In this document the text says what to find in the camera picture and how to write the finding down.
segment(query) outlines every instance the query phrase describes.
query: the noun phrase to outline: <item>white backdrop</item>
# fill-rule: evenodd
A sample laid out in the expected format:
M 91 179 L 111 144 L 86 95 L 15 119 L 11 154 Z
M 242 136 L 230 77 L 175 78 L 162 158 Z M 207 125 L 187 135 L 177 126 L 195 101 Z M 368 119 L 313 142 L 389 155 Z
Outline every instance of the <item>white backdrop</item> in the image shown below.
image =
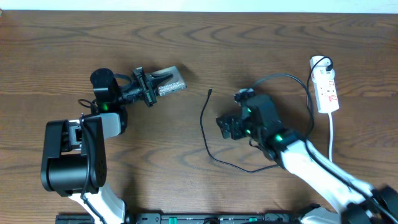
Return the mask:
M 398 13 L 398 0 L 0 0 L 0 8 L 183 12 Z

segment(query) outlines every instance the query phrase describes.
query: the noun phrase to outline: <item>black cylinder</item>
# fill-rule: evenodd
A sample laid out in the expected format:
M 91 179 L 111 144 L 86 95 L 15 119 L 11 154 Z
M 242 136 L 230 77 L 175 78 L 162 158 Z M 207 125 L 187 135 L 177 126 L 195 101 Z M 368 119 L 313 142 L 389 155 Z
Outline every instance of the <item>black cylinder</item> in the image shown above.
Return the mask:
M 50 160 L 49 181 L 55 191 L 81 190 L 86 181 L 87 159 L 80 154 Z

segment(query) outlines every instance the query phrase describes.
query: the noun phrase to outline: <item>power outlet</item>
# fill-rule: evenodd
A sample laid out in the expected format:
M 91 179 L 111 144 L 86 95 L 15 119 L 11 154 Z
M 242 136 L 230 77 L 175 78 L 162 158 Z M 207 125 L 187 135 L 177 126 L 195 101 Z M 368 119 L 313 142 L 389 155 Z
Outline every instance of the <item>power outlet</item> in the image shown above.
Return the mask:
M 310 60 L 311 68 L 323 56 L 314 56 Z M 331 64 L 328 58 L 323 59 L 313 68 L 311 78 L 315 89 L 315 97 L 319 113 L 331 113 L 339 109 L 337 91 L 335 85 L 335 71 L 326 71 L 326 67 Z

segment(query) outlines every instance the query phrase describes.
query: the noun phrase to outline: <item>wooden table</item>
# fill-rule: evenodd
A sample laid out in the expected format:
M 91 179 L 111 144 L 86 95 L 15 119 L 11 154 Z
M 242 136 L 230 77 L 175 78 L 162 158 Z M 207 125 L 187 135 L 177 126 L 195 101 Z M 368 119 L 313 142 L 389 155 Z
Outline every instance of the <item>wooden table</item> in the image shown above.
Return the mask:
M 335 161 L 380 187 L 398 189 L 398 16 L 178 12 L 4 11 L 0 18 L 0 222 L 54 223 L 80 213 L 75 202 L 40 183 L 45 124 L 76 119 L 77 99 L 94 99 L 97 68 L 130 74 L 176 65 L 188 88 L 152 108 L 128 106 L 127 131 L 106 141 L 108 179 L 136 212 L 255 213 L 327 205 L 282 169 L 245 174 L 208 157 L 204 116 L 217 158 L 255 169 L 267 161 L 249 139 L 224 140 L 215 118 L 236 110 L 232 95 L 272 73 L 307 78 L 309 59 L 335 63 L 340 110 Z M 286 126 L 305 131 L 305 95 L 281 78 L 258 91 L 272 95 Z M 311 140 L 325 155 L 328 117 L 315 113 Z

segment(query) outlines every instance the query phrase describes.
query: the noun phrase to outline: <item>power adapter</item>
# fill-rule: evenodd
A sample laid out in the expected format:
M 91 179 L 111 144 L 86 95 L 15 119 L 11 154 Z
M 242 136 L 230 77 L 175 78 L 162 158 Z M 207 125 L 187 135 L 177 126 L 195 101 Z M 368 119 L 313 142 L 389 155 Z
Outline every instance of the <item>power adapter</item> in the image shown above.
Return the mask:
M 310 60 L 311 79 L 319 113 L 331 113 L 339 108 L 335 86 L 335 70 L 332 61 L 324 56 L 314 56 Z

